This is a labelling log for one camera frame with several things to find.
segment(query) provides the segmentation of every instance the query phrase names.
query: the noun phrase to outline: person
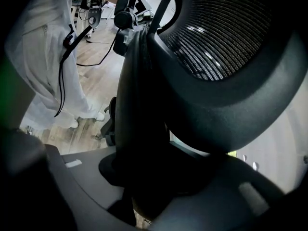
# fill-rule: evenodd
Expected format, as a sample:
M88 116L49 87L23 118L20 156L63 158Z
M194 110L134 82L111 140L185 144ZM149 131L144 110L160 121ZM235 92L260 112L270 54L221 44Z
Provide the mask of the person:
M89 104L79 82L76 49L63 65L65 102L60 114L58 81L60 60L66 51L63 40L70 33L72 0L32 0L15 23L5 42L7 57L18 74L35 92L21 127L46 129L53 125L77 128L75 117L103 120Z

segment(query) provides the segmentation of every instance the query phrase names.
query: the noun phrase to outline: white sneaker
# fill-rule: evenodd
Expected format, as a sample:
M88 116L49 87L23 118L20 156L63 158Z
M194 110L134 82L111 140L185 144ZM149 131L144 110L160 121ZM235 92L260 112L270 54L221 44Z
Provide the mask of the white sneaker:
M78 128L78 126L79 126L79 123L76 120L74 120L71 125L71 128Z
M105 115L103 113L99 112L97 114L97 117L95 117L95 119L98 120L98 121L104 121Z

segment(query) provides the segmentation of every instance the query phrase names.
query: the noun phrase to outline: black mesh backrest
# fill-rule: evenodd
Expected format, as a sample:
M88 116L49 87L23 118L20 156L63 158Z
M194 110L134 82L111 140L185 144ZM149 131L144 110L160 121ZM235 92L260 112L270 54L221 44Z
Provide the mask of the black mesh backrest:
M193 76L221 80L259 50L271 17L267 0L182 0L177 27L160 38Z
M295 0L175 1L170 23L148 34L164 122L195 149L240 149L285 110L306 74L299 8Z

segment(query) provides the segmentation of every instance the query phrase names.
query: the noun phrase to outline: black cable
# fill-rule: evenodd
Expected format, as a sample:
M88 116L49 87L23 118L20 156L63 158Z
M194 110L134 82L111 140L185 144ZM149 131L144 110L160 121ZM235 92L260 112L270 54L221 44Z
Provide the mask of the black cable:
M111 44L111 46L110 46L110 48L109 48L107 54L103 57L103 59L102 59L98 64L91 64L91 65L77 64L77 65L78 65L78 66L82 66L82 67L91 67L91 66L98 66L98 65L102 64L103 60L105 60L105 58L107 57L107 55L108 55L109 52L111 51L111 49L112 49L112 47L113 47L113 45L114 45L114 43L115 43L115 41L116 41L116 36L115 36L115 39L114 39L114 41L112 42L112 44Z
M57 111L57 113L56 113L56 115L55 115L54 117L58 116L58 115L60 114L61 110L62 110L61 73L63 73L63 72L62 72L62 69L63 69L63 63L64 63L64 61L65 61L65 60L64 60L63 58L62 58L62 60L60 61L59 75L58 75L58 81L59 81L59 87L60 87L60 107L59 107L59 109L58 109L58 111Z
M79 15L79 18L81 19L81 17L80 17L80 15ZM90 18L88 18L88 19L81 19L82 21L87 21L87 20L89 20Z
M58 112L56 113L56 115L54 117L57 117L60 112L63 109L64 106L64 102L65 102L65 86L64 86L64 74L63 74L63 64L64 61L69 57L69 55L71 54L71 52L76 48L77 44L79 44L79 42L83 39L83 37L85 37L85 35L92 29L91 26L88 26L76 39L75 41L70 45L70 47L66 50L66 52L64 53L61 61L60 61L60 66L59 66L59 76L58 76L58 81L59 81L59 87L60 87L60 107Z
M78 13L79 13L79 8L80 8L80 6L81 6L81 3L80 3L80 5L77 6L77 11L78 11Z
M144 221L147 222L148 224L152 224L152 222L147 219L144 219Z
M27 134L30 134L30 135L31 135L31 131L30 131L31 128L30 128L30 126L27 126L27 127L26 127L26 130L27 130Z
M86 42L93 43L93 44L111 44L112 43L112 42L109 42L109 43L105 43L105 42L92 42L92 41L89 41L89 40L86 40Z
M101 8L102 8L103 6L105 6L105 5L107 4L107 2L108 2L108 1L105 0L105 2L102 3Z

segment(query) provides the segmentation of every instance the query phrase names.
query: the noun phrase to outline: white pants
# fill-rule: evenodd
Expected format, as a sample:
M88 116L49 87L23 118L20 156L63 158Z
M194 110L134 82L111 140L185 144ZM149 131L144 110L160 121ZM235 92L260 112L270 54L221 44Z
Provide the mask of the white pants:
M23 64L36 96L24 116L22 126L45 129L57 125L69 128L74 116L97 117L98 111L88 104L79 82L76 52L72 52L64 62L65 103L61 113L54 117L60 106L59 63L66 51L63 40L69 32L69 26L64 26L60 17L23 35Z

